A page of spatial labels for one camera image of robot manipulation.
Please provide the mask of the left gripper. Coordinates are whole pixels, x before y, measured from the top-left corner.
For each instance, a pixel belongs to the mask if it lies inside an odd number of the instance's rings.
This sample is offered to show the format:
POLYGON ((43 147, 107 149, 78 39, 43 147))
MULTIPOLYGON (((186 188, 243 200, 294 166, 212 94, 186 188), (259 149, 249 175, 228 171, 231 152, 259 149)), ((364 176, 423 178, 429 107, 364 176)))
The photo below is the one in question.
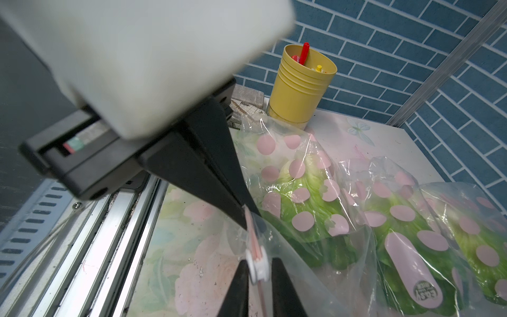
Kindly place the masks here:
MULTIPOLYGON (((211 93, 227 109, 236 84, 230 79, 211 93)), ((124 186, 141 171, 162 178, 224 212, 247 228, 240 200, 220 179, 211 159, 178 133, 183 117, 146 138, 120 137, 90 106, 37 133, 20 144, 23 157, 43 176, 59 180, 78 199, 98 200, 124 186)))

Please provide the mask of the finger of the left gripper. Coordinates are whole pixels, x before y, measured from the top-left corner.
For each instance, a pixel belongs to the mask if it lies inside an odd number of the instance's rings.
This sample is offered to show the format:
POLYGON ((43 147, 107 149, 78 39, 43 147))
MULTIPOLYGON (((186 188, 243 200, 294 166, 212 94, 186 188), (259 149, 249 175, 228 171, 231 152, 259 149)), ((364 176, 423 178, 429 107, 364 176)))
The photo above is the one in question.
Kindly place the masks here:
POLYGON ((244 182, 223 107, 215 99, 205 99, 187 115, 178 133, 211 159, 212 167, 218 170, 220 179, 227 182, 233 196, 240 200, 243 210, 248 207, 252 213, 259 213, 244 182))

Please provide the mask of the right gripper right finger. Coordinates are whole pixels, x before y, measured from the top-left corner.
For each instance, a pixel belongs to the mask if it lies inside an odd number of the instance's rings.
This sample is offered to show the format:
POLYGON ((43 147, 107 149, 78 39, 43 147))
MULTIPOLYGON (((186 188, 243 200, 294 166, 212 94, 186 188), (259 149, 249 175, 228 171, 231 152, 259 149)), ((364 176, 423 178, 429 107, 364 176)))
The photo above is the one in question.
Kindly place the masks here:
POLYGON ((271 282, 274 317, 308 316, 280 258, 272 260, 271 282))

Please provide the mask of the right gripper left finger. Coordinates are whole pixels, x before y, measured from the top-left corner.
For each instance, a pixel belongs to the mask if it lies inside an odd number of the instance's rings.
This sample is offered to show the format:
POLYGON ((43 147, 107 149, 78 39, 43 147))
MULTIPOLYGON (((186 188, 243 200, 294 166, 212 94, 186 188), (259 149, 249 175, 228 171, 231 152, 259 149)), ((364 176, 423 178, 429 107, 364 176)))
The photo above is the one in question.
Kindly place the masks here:
POLYGON ((217 317, 248 317, 250 272, 242 260, 232 278, 217 317))

